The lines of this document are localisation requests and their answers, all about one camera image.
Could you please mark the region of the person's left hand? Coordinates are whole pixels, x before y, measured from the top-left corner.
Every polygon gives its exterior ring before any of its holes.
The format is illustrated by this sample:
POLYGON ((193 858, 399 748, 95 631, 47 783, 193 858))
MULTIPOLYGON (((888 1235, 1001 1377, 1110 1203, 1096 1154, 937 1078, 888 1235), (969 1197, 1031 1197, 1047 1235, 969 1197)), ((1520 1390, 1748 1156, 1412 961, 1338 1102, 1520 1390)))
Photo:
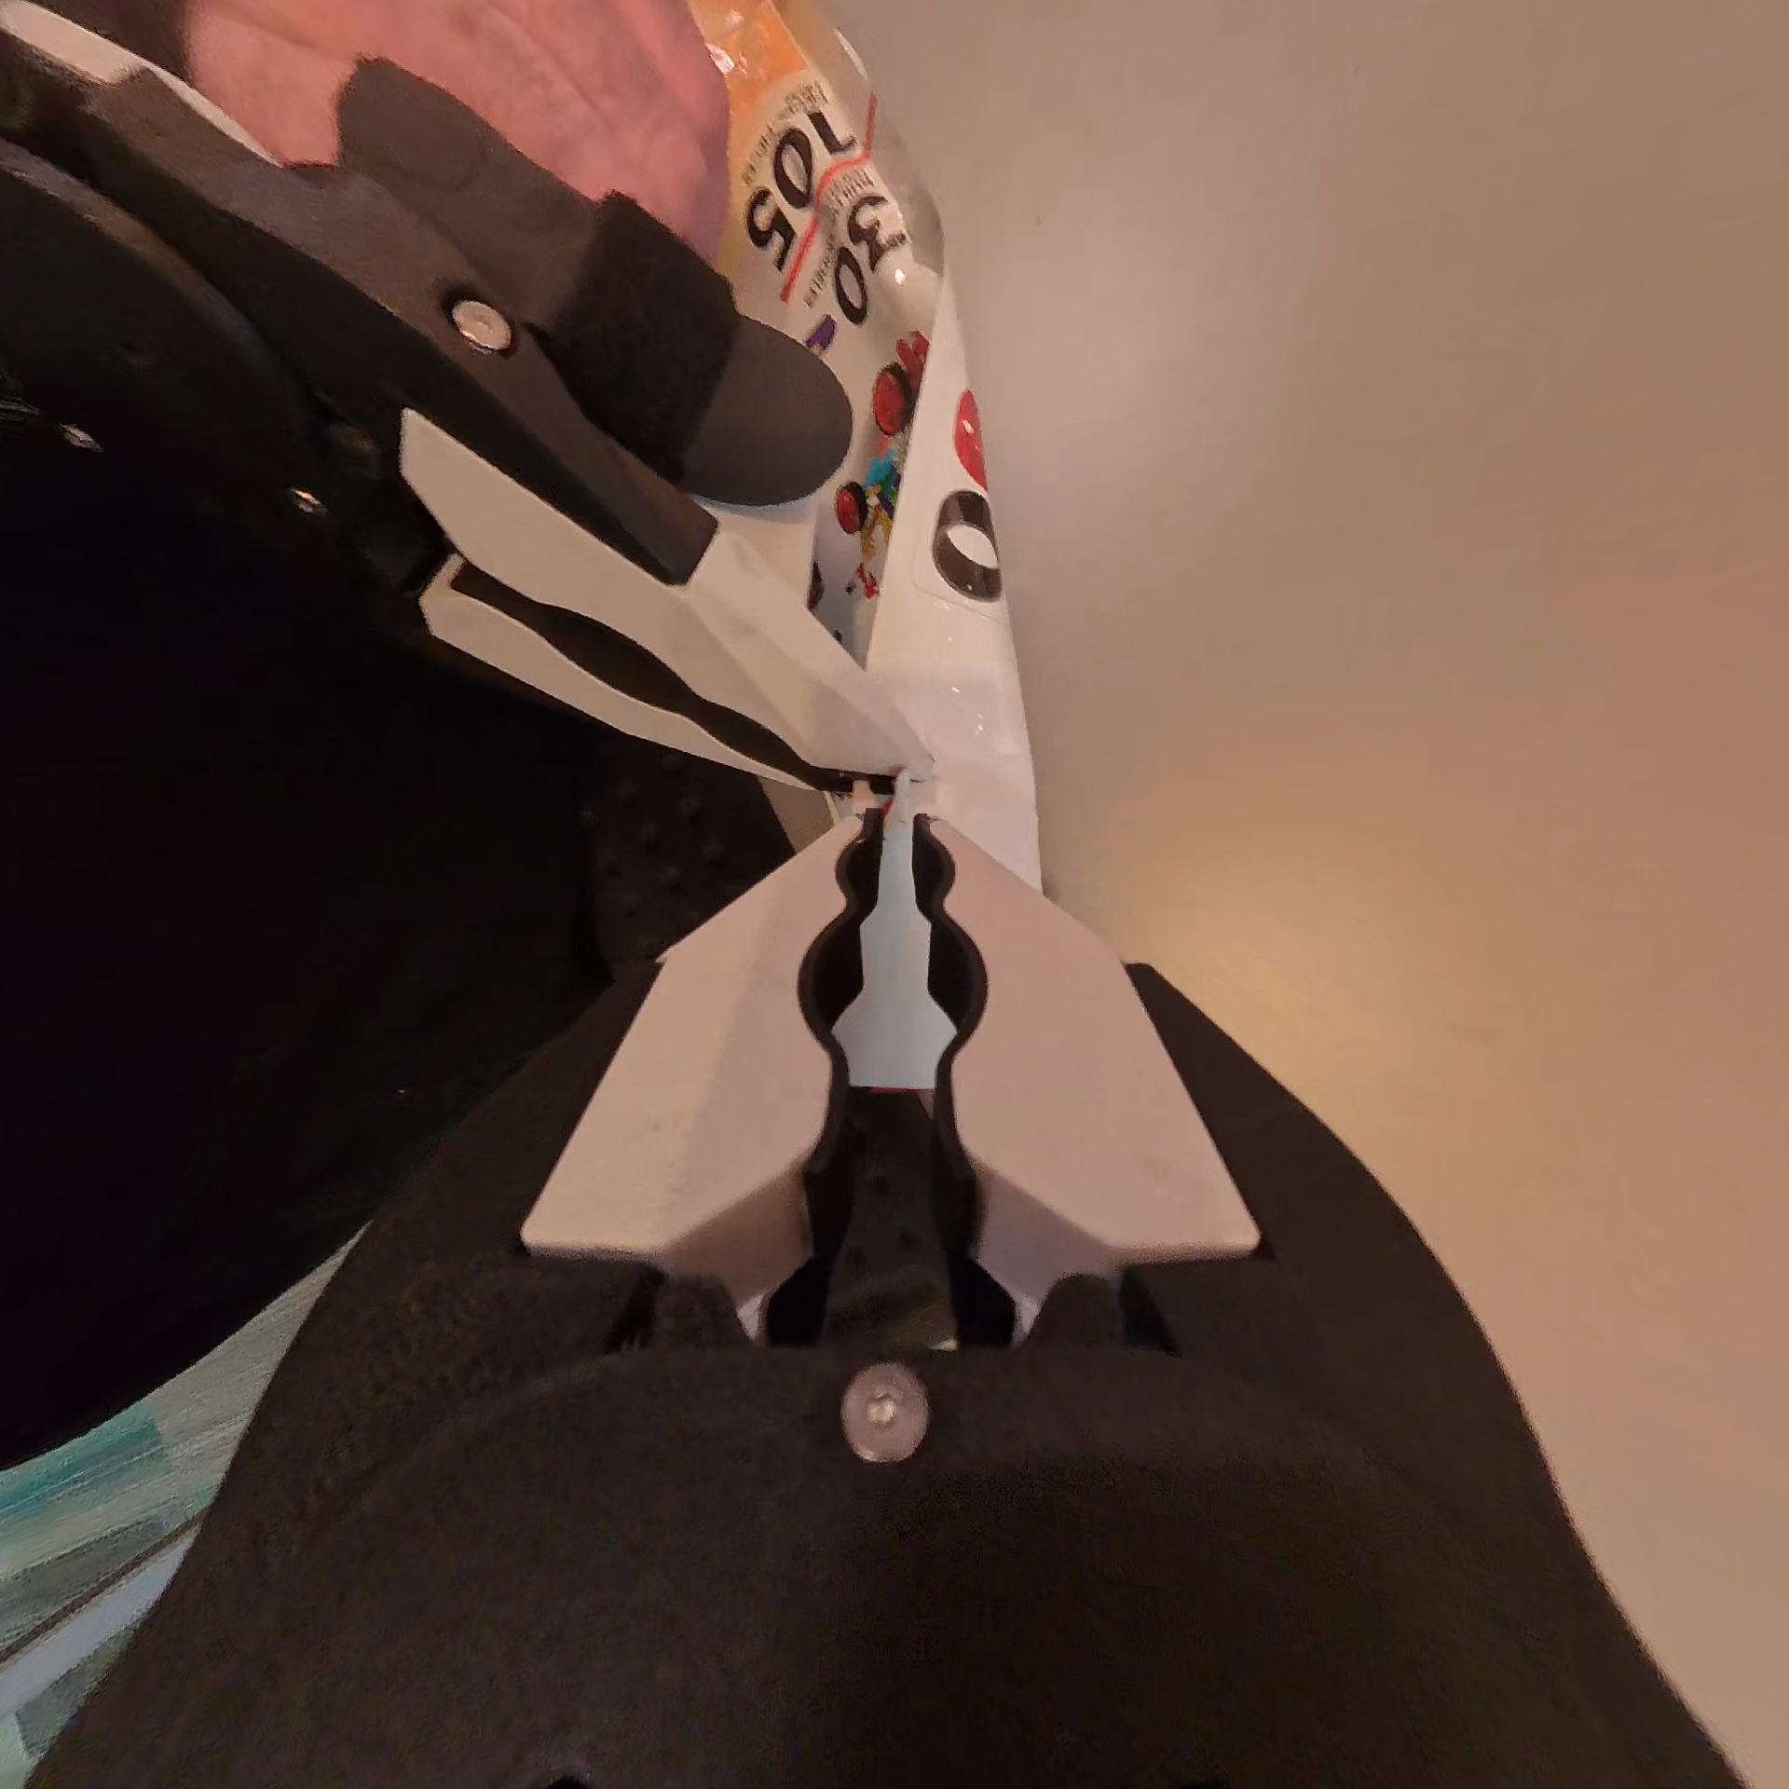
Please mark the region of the person's left hand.
POLYGON ((184 46, 189 82, 286 163, 339 160, 342 91, 386 60, 574 190, 721 249, 730 108, 685 1, 193 1, 184 46))

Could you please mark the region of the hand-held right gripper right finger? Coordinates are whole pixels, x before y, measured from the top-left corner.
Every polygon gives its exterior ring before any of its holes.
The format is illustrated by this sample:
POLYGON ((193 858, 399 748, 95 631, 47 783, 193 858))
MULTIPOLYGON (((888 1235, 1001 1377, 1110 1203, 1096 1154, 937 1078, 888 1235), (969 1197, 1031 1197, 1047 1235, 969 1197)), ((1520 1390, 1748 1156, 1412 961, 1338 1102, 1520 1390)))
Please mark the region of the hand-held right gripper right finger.
POLYGON ((891 829, 891 1086, 931 1094, 953 1348, 1009 1345, 1063 1279, 1261 1244, 1118 951, 925 812, 891 829))

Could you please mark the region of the printed plastic toy bag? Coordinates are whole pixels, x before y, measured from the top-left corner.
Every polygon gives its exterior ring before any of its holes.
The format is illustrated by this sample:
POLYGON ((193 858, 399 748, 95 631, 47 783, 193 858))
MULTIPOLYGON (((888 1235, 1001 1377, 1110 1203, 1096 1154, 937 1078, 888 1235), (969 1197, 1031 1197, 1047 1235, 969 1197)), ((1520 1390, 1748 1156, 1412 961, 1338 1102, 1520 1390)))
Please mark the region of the printed plastic toy bag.
POLYGON ((931 754, 886 821, 864 987, 836 1028, 853 1084, 922 1091, 953 1026, 927 989, 908 816, 946 820, 1042 882, 1036 766, 943 226, 820 3, 688 11, 730 108, 721 273, 743 312, 804 342, 853 399, 853 444, 812 501, 812 614, 931 754))

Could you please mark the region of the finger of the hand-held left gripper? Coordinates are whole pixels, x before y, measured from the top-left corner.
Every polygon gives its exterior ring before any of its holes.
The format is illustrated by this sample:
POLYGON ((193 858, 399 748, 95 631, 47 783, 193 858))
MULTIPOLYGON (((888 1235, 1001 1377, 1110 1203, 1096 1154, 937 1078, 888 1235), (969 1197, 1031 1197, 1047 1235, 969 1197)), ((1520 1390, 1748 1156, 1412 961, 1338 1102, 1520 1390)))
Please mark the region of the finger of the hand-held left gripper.
POLYGON ((443 654, 647 746, 798 789, 846 793, 860 780, 808 765, 769 726, 698 693, 629 635, 529 599, 460 558, 437 570, 418 606, 443 654))
POLYGON ((658 572, 643 546, 613 544, 502 473, 437 421, 407 410, 399 466, 451 558, 521 593, 598 619, 643 645, 698 693, 772 729, 802 759, 874 785, 928 776, 933 754, 901 704, 831 637, 797 570, 806 503, 749 511, 695 501, 662 479, 671 520, 695 546, 688 570, 658 572))

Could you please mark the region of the person's black clothing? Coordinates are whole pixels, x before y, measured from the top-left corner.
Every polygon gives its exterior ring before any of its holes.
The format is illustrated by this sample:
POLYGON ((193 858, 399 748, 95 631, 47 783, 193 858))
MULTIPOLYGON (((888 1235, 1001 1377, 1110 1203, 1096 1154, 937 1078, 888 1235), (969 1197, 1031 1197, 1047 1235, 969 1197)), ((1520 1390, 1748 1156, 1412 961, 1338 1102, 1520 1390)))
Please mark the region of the person's black clothing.
POLYGON ((4 1463, 320 1264, 591 1008, 603 733, 235 592, 4 617, 4 1463))

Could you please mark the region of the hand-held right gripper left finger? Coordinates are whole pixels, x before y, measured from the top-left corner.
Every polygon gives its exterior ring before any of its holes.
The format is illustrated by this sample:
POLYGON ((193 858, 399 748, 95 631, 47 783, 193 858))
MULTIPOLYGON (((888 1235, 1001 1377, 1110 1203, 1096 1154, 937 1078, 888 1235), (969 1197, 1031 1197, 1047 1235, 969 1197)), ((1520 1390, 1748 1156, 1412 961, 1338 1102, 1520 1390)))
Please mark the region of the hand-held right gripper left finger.
POLYGON ((882 840, 880 808, 840 821, 660 956, 522 1222, 532 1257, 712 1278, 743 1310, 819 1257, 882 840))

